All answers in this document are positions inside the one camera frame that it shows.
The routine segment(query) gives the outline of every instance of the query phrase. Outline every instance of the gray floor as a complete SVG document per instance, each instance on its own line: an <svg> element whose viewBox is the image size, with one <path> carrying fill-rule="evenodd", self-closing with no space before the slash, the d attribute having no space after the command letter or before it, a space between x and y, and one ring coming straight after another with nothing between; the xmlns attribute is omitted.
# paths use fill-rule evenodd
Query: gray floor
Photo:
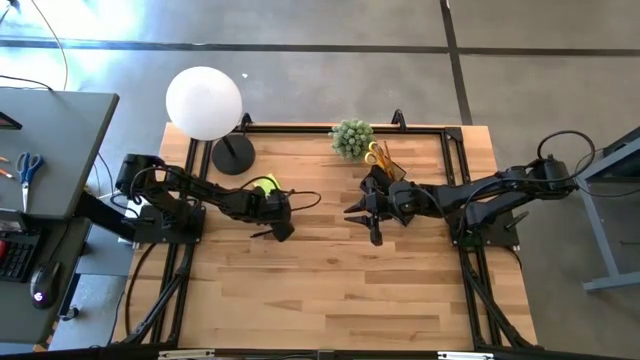
<svg viewBox="0 0 640 360"><path fill-rule="evenodd" d="M460 46L640 48L638 1L450 0L450 5ZM61 37L73 39L447 44L437 0L58 0L42 1L41 8ZM25 36L49 37L27 1L22 15L12 11L0 26L0 38ZM166 88L175 74L196 65L229 74L255 121L358 117L388 122L393 110L401 108L410 123L461 123L449 55L66 53L69 90L117 92L122 97L101 149L113 173L128 152L157 152L167 121ZM583 131L600 147L640 123L638 57L462 56L461 64L474 124L490 127L502 168L528 163L537 142L557 130ZM64 77L56 50L0 49L0 69L57 88ZM579 139L564 140L550 142L548 151L574 164L587 148ZM108 177L99 168L101 190L106 192ZM90 184L96 187L95 176ZM582 281L605 270L579 196L535 202L524 210L531 215L518 232L539 343L554 350L637 358L640 287L591 295L582 290ZM122 286L121 278L83 278L74 299L83 317L63 323L52 348L104 344Z"/></svg>

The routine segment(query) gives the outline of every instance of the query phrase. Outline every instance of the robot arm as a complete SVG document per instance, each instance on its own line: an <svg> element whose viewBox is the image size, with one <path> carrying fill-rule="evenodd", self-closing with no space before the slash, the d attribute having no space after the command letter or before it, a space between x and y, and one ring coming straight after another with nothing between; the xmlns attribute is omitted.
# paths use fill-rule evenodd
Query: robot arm
<svg viewBox="0 0 640 360"><path fill-rule="evenodd" d="M164 172L164 179L156 178L157 171ZM180 192L198 201L213 204L234 220L269 225L269 232L278 241L286 240L294 231L288 195L283 191L273 189L267 197L262 188L225 189L188 174L181 167L166 165L157 156L127 155L118 174L116 187L134 202L139 202L139 197L145 198L162 211L163 226L176 230L189 225L193 209L198 205L175 198L170 192Z"/></svg>
<svg viewBox="0 0 640 360"><path fill-rule="evenodd" d="M370 216L347 217L371 231L371 242L382 245L380 221L396 219L407 226L416 215L442 218L453 233L475 230L492 224L500 214L535 199L562 199L577 189L565 164L553 156L537 159L526 166L515 166L493 176L460 186L393 182L377 166L360 183L365 195L345 213L367 211ZM487 202L478 200L494 197Z"/></svg>

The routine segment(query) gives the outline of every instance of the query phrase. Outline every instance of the green plant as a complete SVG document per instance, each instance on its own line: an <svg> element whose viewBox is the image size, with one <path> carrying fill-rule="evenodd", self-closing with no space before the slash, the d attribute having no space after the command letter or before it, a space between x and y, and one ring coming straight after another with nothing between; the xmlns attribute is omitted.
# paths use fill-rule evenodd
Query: green plant
<svg viewBox="0 0 640 360"><path fill-rule="evenodd" d="M358 119L342 120L329 132L333 138L333 150L342 158L351 161L361 161L367 153L369 143L375 141L371 125Z"/></svg>

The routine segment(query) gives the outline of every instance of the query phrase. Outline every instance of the wooden table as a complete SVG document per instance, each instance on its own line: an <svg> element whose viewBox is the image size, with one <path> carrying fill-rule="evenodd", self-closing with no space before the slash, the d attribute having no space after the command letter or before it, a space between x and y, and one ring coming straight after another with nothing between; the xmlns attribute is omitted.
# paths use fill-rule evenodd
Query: wooden table
<svg viewBox="0 0 640 360"><path fill-rule="evenodd" d="M462 132L471 178L493 174L497 169L488 128L466 126ZM318 191L322 202L293 214L295 233L283 243L250 239L263 228L207 207L206 234L196 247L191 270L181 348L472 349L459 258L442 220L416 217L407 228L387 221L381 226L384 245L375 247L368 230L344 221L342 213L362 196L358 184L368 166L343 161L333 153L330 138L321 134L247 136L257 153L253 167L226 176L211 166L209 181L233 188L273 173L283 189ZM394 134L377 139L387 141L409 180L445 183L436 137ZM184 166L188 144L189 139L168 124L160 156ZM203 147L198 147L196 171ZM292 207L314 199L292 197ZM142 266L131 297L132 327L158 296L166 251L167 246L157 246ZM535 343L516 259L505 249L486 252L496 302ZM131 271L141 253L136 251ZM167 318L172 307L170 303ZM479 308L488 336L486 313ZM123 319L121 306L114 340L124 338ZM165 319L165 334L169 323Z"/></svg>

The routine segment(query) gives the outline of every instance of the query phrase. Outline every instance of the black lamp base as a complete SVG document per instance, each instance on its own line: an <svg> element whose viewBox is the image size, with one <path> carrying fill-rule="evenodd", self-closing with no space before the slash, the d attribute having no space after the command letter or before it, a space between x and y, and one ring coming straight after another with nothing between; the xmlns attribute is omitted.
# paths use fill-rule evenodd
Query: black lamp base
<svg viewBox="0 0 640 360"><path fill-rule="evenodd" d="M211 150L211 161L223 174L239 175L249 170L256 159L251 140L242 135L225 136Z"/></svg>

